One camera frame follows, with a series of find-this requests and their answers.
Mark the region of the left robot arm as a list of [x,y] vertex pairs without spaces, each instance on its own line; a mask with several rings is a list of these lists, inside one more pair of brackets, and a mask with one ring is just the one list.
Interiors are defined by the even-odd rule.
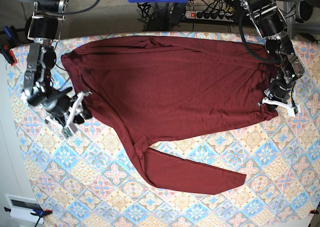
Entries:
[[[260,62],[275,64],[277,68],[276,77],[270,80],[264,98],[257,105],[282,107],[290,117],[295,117],[301,110],[295,102],[294,88],[305,74],[305,68],[296,56],[285,17],[274,0],[239,0],[239,6],[238,29],[245,49]],[[262,57],[249,47],[243,31],[245,17],[265,40],[265,50],[271,57]]]

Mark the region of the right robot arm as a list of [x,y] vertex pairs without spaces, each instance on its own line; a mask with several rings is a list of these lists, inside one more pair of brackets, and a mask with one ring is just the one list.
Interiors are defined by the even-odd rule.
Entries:
[[80,91],[69,97],[68,93],[72,91],[72,87],[56,89],[51,78],[51,70],[57,63],[53,43],[60,39],[69,0],[18,1],[33,3],[27,32],[27,39],[31,44],[21,98],[29,107],[44,109],[49,114],[46,122],[60,127],[62,134],[68,138],[77,132],[79,124],[92,118],[84,103],[84,98],[90,95],[90,91]]

